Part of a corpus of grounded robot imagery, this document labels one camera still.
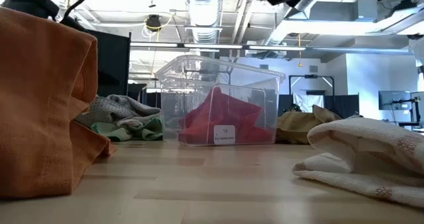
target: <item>orange cloth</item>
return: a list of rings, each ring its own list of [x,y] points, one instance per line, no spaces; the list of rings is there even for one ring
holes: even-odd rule
[[[109,139],[72,121],[97,91],[97,41],[0,8],[0,197],[70,194]]]

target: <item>white label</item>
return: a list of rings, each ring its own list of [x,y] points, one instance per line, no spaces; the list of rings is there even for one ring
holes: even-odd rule
[[[215,125],[213,133],[213,142],[215,144],[236,143],[236,128],[234,125]]]

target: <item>plastic container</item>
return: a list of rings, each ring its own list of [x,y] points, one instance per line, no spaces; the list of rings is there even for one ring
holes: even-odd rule
[[[164,140],[188,145],[273,144],[285,75],[201,56],[179,56],[161,81]]]

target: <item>gray cloth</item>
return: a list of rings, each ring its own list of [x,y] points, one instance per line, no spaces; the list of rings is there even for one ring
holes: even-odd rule
[[[76,121],[91,127],[97,122],[115,123],[128,118],[147,124],[151,118],[160,119],[160,109],[143,105],[125,95],[97,96],[90,104],[89,113],[78,115]]]

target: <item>table surface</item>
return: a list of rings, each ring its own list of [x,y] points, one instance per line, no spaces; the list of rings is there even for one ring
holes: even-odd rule
[[[424,210],[302,180],[310,146],[124,142],[71,196],[0,202],[0,223],[424,223]]]

